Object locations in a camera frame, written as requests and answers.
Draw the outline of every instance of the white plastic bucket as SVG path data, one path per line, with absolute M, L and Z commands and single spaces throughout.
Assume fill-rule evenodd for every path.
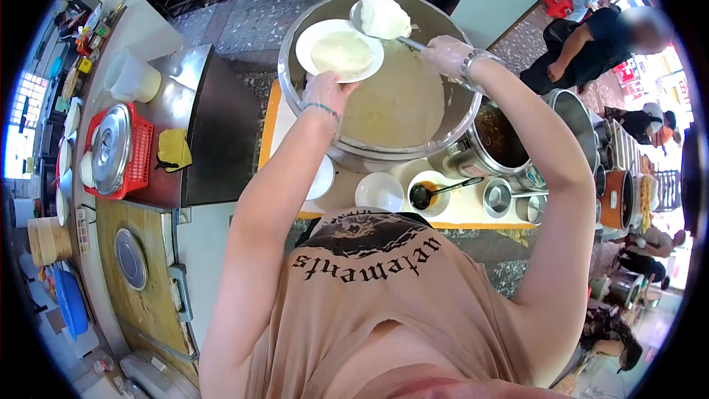
M 103 86 L 121 102 L 150 102 L 161 81 L 158 70 L 123 49 L 111 61 Z

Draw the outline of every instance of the hand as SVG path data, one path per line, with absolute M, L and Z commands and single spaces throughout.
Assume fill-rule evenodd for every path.
M 347 98 L 359 86 L 359 82 L 345 83 L 341 87 L 338 83 L 340 78 L 340 74 L 327 71 L 309 80 L 303 93 L 303 105 L 320 103 L 342 116 L 347 106 Z
M 565 71 L 566 66 L 556 61 L 547 67 L 547 76 L 549 76 L 549 80 L 551 82 L 557 82 L 560 78 L 562 78 Z
M 421 51 L 421 57 L 434 65 L 441 73 L 452 80 L 461 80 L 463 62 L 473 52 L 473 47 L 451 36 L 438 36 L 428 42 L 428 47 Z

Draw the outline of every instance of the window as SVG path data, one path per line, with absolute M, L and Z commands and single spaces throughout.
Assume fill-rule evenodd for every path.
M 48 82 L 37 75 L 24 73 L 17 86 L 13 103 L 13 111 L 10 117 L 10 125 L 20 125 L 22 112 L 25 109 L 25 102 L 28 104 L 25 115 L 25 129 L 36 128 L 40 115 L 40 108 L 44 101 Z
M 42 102 L 47 91 L 46 79 L 23 73 L 17 84 L 10 112 L 5 146 L 4 177 L 10 179 L 29 179 L 32 170 L 23 173 L 24 161 L 32 155 L 35 143 L 35 128 L 40 117 Z M 25 111 L 25 126 L 20 132 L 20 122 Z

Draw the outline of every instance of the pot lid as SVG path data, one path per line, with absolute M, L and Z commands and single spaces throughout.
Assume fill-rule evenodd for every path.
M 128 107 L 114 105 L 101 120 L 93 140 L 93 180 L 102 195 L 111 195 L 123 182 L 130 152 L 130 113 Z
M 123 273 L 131 288 L 138 291 L 145 288 L 147 282 L 145 257 L 134 235 L 127 229 L 120 228 L 116 233 L 113 247 L 120 272 Z

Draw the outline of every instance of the orange pot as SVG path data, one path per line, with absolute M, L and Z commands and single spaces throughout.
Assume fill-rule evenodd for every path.
M 633 212 L 633 177 L 624 170 L 606 173 L 606 192 L 600 198 L 600 224 L 626 229 Z

